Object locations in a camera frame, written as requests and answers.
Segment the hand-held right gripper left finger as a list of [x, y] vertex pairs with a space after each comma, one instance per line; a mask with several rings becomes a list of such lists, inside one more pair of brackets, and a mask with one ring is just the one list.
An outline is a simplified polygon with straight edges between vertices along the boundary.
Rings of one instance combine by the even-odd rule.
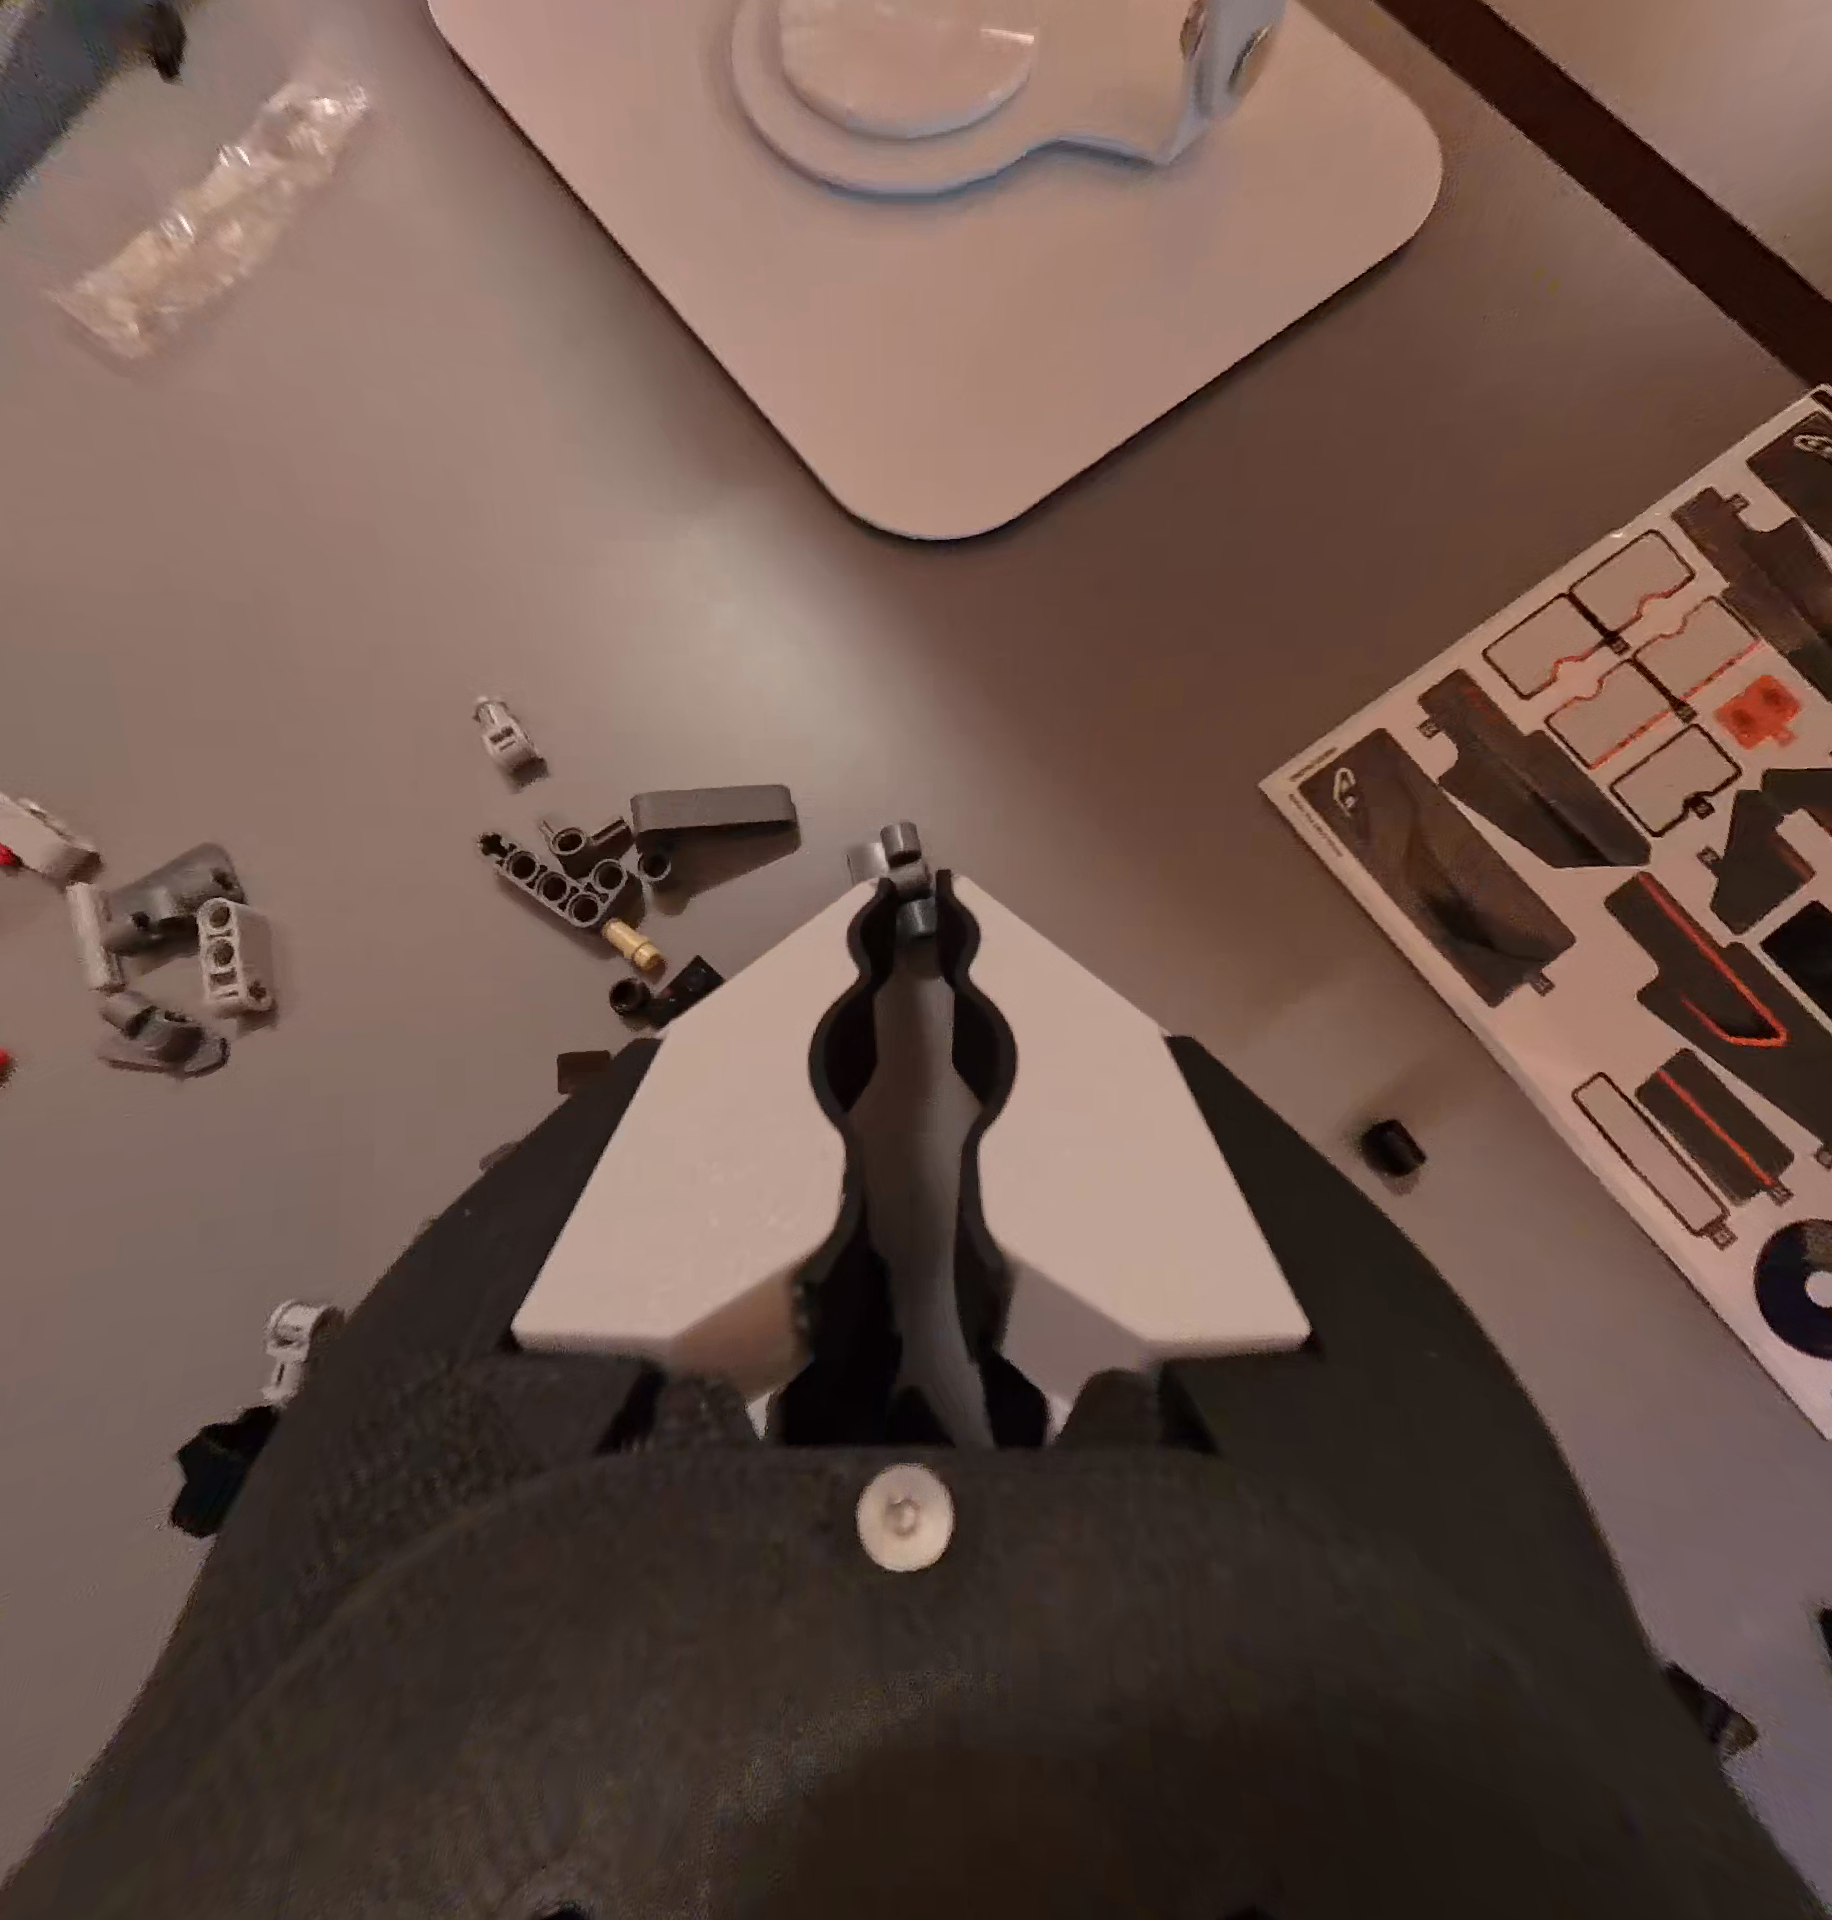
[[902, 1336], [856, 1108], [898, 966], [887, 880], [663, 1030], [512, 1318], [528, 1356], [629, 1359], [770, 1398], [784, 1443], [885, 1443]]

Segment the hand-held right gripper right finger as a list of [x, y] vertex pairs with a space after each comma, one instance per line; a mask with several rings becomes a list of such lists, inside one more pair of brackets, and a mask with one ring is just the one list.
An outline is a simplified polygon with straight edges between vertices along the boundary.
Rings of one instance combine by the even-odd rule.
[[952, 1177], [916, 1378], [961, 1443], [1039, 1443], [1101, 1373], [1287, 1356], [1307, 1312], [1172, 1034], [991, 890], [932, 880]]

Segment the dark grey angled lego beam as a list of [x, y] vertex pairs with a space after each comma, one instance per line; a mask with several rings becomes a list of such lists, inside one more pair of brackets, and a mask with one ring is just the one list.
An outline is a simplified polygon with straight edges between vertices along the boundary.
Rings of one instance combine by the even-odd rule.
[[635, 833], [623, 818], [599, 829], [543, 825], [543, 846], [484, 832], [476, 853], [500, 880], [571, 930], [602, 933], [641, 922], [644, 884], [633, 863]]

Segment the dark grey curved lego brick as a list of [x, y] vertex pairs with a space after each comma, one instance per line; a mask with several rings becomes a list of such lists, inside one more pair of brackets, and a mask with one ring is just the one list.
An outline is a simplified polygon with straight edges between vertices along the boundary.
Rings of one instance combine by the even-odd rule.
[[637, 849], [673, 863], [691, 840], [800, 832], [800, 809], [784, 781], [663, 786], [630, 795]]

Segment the black and grey lego joint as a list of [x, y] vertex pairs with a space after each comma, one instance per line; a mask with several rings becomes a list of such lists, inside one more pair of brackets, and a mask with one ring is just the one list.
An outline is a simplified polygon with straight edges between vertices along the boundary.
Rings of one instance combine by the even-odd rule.
[[168, 1522], [196, 1540], [225, 1523], [283, 1413], [301, 1395], [312, 1359], [341, 1328], [348, 1312], [330, 1302], [287, 1300], [263, 1326], [263, 1373], [257, 1399], [225, 1420], [205, 1424], [177, 1455], [181, 1489]]

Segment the lego sticker sheet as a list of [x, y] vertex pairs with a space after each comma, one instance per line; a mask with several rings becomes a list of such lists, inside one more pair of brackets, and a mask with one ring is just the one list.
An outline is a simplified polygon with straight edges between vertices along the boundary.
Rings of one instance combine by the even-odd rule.
[[1832, 387], [1262, 779], [1832, 1440]]

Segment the cluster of grey lego connectors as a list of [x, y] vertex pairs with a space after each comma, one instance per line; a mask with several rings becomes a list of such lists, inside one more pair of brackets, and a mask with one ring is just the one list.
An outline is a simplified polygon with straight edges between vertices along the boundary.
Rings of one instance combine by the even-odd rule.
[[237, 1041], [276, 1029], [276, 924], [225, 841], [197, 840], [120, 882], [74, 876], [63, 899], [102, 1064], [205, 1079]]

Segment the red pin with grey connector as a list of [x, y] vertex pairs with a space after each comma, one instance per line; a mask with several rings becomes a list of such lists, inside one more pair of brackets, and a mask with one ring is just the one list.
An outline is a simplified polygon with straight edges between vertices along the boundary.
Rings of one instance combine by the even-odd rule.
[[93, 876], [102, 849], [33, 800], [0, 789], [0, 869], [24, 869], [65, 890]]

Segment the small clear plastic bag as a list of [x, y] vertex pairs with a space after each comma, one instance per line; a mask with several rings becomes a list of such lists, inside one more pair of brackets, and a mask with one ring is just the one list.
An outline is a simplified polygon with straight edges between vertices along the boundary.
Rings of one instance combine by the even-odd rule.
[[372, 112], [372, 91], [352, 80], [287, 81], [217, 150], [201, 179], [107, 262], [54, 291], [52, 306], [111, 360], [156, 356], [257, 275], [336, 175]]

